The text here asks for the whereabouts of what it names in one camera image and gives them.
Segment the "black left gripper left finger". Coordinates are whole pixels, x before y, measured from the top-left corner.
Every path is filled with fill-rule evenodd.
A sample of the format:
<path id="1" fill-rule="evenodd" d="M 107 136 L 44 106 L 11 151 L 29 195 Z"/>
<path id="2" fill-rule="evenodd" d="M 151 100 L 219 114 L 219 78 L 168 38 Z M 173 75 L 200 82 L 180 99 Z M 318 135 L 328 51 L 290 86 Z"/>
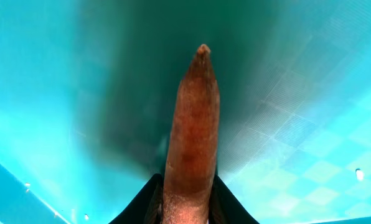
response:
<path id="1" fill-rule="evenodd" d="M 109 224 L 142 224 L 146 217 L 153 193 L 159 184 L 163 183 L 161 174 L 154 174 L 130 201 L 126 208 Z"/>

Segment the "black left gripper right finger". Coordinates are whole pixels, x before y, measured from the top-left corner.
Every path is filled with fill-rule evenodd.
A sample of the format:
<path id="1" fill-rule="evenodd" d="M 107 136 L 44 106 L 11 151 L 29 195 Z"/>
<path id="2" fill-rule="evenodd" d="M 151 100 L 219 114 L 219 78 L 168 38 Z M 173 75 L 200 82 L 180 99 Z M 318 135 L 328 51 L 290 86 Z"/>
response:
<path id="1" fill-rule="evenodd" d="M 217 175 L 209 202 L 208 224 L 259 224 Z"/>

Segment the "orange carrot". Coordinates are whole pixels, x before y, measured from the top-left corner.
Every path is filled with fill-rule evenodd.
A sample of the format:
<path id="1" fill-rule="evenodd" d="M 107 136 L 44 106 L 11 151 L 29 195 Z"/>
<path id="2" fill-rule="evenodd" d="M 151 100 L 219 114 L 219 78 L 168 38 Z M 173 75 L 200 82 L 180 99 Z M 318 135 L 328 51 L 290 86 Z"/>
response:
<path id="1" fill-rule="evenodd" d="M 177 91 L 163 186 L 163 223 L 207 223 L 218 145 L 220 93 L 202 44 Z"/>

